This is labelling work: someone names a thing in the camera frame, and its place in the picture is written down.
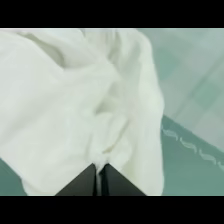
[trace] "white towel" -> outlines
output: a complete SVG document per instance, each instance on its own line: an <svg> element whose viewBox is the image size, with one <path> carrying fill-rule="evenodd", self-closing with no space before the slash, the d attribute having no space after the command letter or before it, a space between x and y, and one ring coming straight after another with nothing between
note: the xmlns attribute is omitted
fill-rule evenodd
<svg viewBox="0 0 224 224"><path fill-rule="evenodd" d="M161 195L163 108L135 29L0 31L0 157L28 195L55 195L91 163Z"/></svg>

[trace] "green surface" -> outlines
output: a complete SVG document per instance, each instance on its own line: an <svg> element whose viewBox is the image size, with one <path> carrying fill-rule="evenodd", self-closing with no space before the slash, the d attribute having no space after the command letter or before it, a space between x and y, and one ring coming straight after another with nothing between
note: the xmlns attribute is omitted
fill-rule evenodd
<svg viewBox="0 0 224 224"><path fill-rule="evenodd" d="M163 119L164 195L224 195L224 155L191 132ZM0 162L0 195L25 195L21 181Z"/></svg>

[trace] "checkered fabric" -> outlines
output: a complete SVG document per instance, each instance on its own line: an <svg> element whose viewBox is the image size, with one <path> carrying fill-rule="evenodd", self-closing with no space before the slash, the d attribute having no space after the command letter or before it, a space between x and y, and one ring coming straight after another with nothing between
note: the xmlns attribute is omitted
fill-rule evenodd
<svg viewBox="0 0 224 224"><path fill-rule="evenodd" d="M224 29L139 30L153 46L165 114L224 152Z"/></svg>

